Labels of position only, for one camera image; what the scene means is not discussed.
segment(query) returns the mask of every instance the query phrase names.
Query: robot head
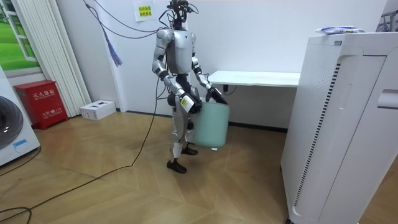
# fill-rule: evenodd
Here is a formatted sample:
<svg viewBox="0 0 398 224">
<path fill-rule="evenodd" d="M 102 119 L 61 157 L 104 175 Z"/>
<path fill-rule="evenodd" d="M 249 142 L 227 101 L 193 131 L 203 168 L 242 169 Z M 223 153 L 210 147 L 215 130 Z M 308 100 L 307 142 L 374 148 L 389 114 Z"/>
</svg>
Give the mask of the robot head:
<svg viewBox="0 0 398 224">
<path fill-rule="evenodd" d="M 195 12 L 187 0 L 171 0 L 167 8 L 175 13 L 174 29 L 183 29 L 182 24 L 187 21 L 187 13 Z"/>
</svg>

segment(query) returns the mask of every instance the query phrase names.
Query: light green bucket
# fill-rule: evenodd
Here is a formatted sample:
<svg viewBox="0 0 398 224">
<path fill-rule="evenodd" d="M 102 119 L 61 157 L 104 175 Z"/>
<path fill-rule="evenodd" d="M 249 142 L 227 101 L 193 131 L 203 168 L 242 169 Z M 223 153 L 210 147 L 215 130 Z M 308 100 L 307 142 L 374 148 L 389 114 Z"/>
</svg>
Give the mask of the light green bucket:
<svg viewBox="0 0 398 224">
<path fill-rule="evenodd" d="M 230 110 L 228 105 L 203 102 L 201 111 L 195 115 L 195 144 L 212 148 L 224 146 Z"/>
</svg>

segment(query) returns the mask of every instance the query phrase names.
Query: fire extinguisher box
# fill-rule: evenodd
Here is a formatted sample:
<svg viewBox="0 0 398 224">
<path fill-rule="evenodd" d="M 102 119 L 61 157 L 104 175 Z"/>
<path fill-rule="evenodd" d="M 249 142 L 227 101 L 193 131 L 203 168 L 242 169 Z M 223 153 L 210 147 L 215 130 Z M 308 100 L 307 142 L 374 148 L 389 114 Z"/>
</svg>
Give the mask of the fire extinguisher box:
<svg viewBox="0 0 398 224">
<path fill-rule="evenodd" d="M 14 88 L 34 128 L 46 130 L 50 125 L 68 120 L 55 81 L 44 80 Z"/>
</svg>

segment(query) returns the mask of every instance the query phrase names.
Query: purifier vent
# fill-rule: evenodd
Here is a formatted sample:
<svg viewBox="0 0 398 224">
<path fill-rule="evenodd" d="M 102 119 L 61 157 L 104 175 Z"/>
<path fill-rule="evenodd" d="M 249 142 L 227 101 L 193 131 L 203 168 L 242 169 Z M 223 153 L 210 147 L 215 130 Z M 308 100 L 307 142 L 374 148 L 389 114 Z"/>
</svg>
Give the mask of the purifier vent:
<svg viewBox="0 0 398 224">
<path fill-rule="evenodd" d="M 315 145 L 317 144 L 317 139 L 318 139 L 321 127 L 322 127 L 322 123 L 323 123 L 323 119 L 325 117 L 326 109 L 328 108 L 328 105 L 329 105 L 331 93 L 333 91 L 333 88 L 335 87 L 336 78 L 337 78 L 338 71 L 340 69 L 340 65 L 341 65 L 340 63 L 337 63 L 335 71 L 334 71 L 334 74 L 333 74 L 333 78 L 331 79 L 331 83 L 330 83 L 330 86 L 329 86 L 328 94 L 326 96 L 326 100 L 325 100 L 325 103 L 323 105 L 322 113 L 321 113 L 321 116 L 320 116 L 320 119 L 319 119 L 319 122 L 318 122 L 317 130 L 315 131 L 315 135 L 313 137 L 310 153 L 308 155 L 307 162 L 305 164 L 303 176 L 301 178 L 300 185 L 299 185 L 298 191 L 297 191 L 297 195 L 296 195 L 296 198 L 294 200 L 294 206 L 297 206 L 297 202 L 299 200 L 299 197 L 300 197 L 300 194 L 301 194 L 301 190 L 303 188 L 304 180 L 305 180 L 305 177 L 307 176 L 308 167 L 310 166 L 311 158 L 313 156 L 313 151 L 315 149 Z"/>
</svg>

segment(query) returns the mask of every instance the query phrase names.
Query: washing machine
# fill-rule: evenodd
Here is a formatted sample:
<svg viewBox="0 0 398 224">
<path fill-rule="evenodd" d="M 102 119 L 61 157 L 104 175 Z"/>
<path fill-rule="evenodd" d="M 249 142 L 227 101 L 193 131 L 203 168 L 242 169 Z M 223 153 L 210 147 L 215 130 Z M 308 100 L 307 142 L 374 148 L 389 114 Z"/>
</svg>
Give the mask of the washing machine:
<svg viewBox="0 0 398 224">
<path fill-rule="evenodd" d="M 0 166 L 39 146 L 27 116 L 0 67 Z"/>
</svg>

